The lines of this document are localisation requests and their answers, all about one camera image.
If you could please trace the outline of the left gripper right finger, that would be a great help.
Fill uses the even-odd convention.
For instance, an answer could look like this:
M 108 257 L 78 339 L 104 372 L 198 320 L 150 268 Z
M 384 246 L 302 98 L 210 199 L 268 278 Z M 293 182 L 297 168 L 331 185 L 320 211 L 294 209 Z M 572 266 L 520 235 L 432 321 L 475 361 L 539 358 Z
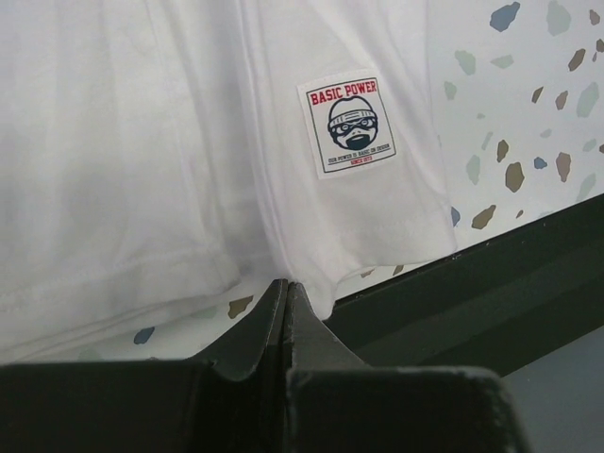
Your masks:
M 287 297 L 287 446 L 292 452 L 521 452 L 501 379 L 477 367 L 372 367 Z

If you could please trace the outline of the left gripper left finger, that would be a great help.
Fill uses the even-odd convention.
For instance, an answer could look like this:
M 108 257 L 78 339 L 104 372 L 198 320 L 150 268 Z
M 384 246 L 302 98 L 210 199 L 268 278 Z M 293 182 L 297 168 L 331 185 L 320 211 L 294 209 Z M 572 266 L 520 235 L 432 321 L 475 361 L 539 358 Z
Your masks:
M 1 369 L 5 452 L 278 452 L 288 284 L 185 360 Z

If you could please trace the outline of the white navy tank top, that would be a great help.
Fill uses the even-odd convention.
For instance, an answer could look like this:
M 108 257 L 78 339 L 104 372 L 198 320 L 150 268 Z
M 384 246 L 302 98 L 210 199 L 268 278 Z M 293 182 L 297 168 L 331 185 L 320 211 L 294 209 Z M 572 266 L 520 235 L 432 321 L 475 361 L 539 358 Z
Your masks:
M 1 360 L 452 253 L 427 1 L 5 1 Z

